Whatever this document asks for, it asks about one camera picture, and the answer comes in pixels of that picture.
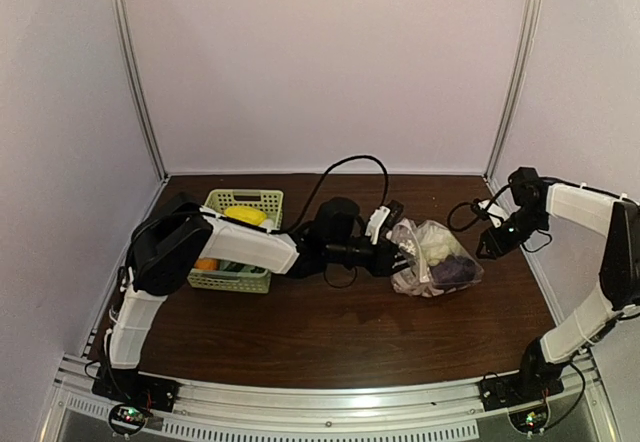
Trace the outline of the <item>clear zip top bag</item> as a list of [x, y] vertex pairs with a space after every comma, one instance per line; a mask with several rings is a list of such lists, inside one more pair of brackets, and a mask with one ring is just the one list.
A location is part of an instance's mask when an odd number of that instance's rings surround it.
[[391, 277], [394, 291], [411, 297], [434, 298], [479, 284], [484, 269], [444, 225], [421, 225], [403, 219], [390, 241], [398, 246], [408, 267]]

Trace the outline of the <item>green plastic basket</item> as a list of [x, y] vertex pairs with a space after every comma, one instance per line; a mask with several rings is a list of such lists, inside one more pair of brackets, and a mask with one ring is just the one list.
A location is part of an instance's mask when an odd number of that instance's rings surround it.
[[[280, 190], [266, 189], [215, 189], [212, 190], [204, 205], [218, 213], [227, 207], [242, 205], [262, 210], [267, 215], [263, 225], [279, 228], [282, 222], [282, 204], [284, 193]], [[240, 264], [217, 259], [217, 271], [191, 270], [188, 283], [195, 289], [207, 289], [250, 294], [267, 294], [270, 288], [271, 273], [254, 265]]]

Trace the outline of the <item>yellow fake banana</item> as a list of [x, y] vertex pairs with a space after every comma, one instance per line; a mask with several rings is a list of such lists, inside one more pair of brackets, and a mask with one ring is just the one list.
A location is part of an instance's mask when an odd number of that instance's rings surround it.
[[228, 218], [252, 226], [261, 226], [267, 220], [267, 215], [265, 212], [251, 206], [230, 206], [224, 210], [223, 214]]

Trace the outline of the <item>orange fake fruit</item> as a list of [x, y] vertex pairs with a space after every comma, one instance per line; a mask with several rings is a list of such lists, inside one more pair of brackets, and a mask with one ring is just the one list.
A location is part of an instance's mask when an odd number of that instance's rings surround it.
[[194, 264], [195, 270], [201, 271], [217, 271], [219, 268], [219, 261], [215, 258], [199, 258]]

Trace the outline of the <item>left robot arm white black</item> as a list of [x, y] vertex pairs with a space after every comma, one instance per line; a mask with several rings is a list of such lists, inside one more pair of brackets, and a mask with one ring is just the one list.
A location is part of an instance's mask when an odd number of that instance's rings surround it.
[[384, 202], [367, 220], [351, 199], [334, 197], [315, 217], [289, 229], [253, 225], [180, 194], [132, 234], [119, 269], [121, 302], [112, 312], [104, 353], [108, 368], [137, 369], [157, 312], [200, 259], [265, 269], [290, 279], [321, 274], [331, 265], [389, 277], [407, 263], [389, 232], [403, 206]]

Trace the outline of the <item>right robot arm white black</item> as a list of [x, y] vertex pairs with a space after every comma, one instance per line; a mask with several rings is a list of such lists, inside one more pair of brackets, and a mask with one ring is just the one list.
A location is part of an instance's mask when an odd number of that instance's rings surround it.
[[489, 224], [479, 238], [478, 258], [496, 260], [561, 225], [562, 241], [577, 246], [555, 255], [584, 262], [594, 272], [591, 288], [581, 292], [584, 299], [525, 349], [518, 386], [531, 392], [558, 379], [575, 354], [638, 312], [639, 204], [627, 195], [542, 176], [533, 167], [516, 169], [504, 190], [513, 201], [511, 212], [500, 209], [496, 197], [471, 204]]

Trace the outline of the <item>purple spotted fake eggplant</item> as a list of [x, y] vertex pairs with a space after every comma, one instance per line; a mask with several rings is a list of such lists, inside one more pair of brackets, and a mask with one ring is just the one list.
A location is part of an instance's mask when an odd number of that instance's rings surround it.
[[443, 262], [430, 267], [436, 288], [467, 285], [478, 278], [478, 268], [473, 259], [464, 256], [448, 256]]

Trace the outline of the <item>pale green fake cabbage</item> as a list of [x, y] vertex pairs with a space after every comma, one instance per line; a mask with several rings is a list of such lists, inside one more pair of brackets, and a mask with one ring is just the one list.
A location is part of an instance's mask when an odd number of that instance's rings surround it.
[[417, 229], [417, 239], [421, 254], [429, 266], [443, 262], [448, 256], [462, 253], [461, 245], [453, 233], [442, 224], [426, 221]]

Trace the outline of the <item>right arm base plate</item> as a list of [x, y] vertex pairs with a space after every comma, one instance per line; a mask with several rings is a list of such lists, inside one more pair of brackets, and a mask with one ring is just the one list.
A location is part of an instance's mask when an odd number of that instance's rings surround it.
[[503, 375], [488, 372], [477, 383], [477, 387], [485, 411], [543, 401], [564, 391], [564, 385], [559, 379], [534, 379], [531, 383], [525, 384], [519, 372]]

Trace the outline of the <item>right aluminium frame post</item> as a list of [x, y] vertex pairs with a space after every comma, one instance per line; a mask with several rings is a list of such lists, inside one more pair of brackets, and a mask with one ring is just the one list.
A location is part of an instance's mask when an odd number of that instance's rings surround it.
[[517, 104], [524, 85], [528, 61], [533, 50], [540, 18], [541, 5], [542, 0], [524, 1], [521, 27], [506, 97], [501, 111], [498, 130], [484, 172], [486, 180], [491, 180], [496, 173], [499, 161], [506, 146], [511, 125], [515, 118]]

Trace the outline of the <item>aluminium frame post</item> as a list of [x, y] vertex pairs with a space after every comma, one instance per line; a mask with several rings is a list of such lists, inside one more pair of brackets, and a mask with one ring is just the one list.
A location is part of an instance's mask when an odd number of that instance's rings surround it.
[[491, 180], [496, 173], [499, 161], [506, 146], [511, 125], [515, 118], [517, 104], [524, 85], [528, 61], [533, 50], [540, 18], [541, 5], [542, 0], [524, 1], [521, 27], [506, 97], [501, 111], [498, 130], [484, 172], [486, 180]]
[[144, 145], [150, 157], [156, 178], [159, 181], [165, 181], [168, 179], [169, 175], [166, 170], [150, 118], [149, 108], [142, 85], [141, 73], [135, 53], [126, 0], [111, 0], [111, 3], [126, 80], [129, 85], [131, 99]]

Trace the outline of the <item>aluminium front rail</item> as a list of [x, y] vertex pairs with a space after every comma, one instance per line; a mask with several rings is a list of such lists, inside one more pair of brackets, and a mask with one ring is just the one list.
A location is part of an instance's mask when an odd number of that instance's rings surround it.
[[564, 390], [546, 397], [552, 428], [516, 430], [534, 403], [486, 410], [495, 375], [369, 389], [280, 389], [178, 379], [173, 407], [132, 441], [618, 441], [593, 358], [575, 359]]

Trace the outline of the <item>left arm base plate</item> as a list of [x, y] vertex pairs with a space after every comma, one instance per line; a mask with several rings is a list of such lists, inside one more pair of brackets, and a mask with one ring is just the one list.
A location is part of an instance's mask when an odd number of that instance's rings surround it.
[[137, 370], [104, 369], [91, 392], [111, 401], [171, 413], [180, 384], [172, 379], [140, 374]]

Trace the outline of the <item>left aluminium frame post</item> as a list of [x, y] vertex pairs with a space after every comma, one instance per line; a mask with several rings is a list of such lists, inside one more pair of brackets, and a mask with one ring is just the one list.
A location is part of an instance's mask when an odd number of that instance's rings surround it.
[[111, 3], [126, 80], [129, 85], [131, 99], [144, 145], [150, 157], [156, 178], [159, 181], [165, 181], [168, 179], [169, 175], [166, 170], [150, 118], [149, 108], [142, 85], [141, 73], [135, 53], [126, 0], [111, 0]]

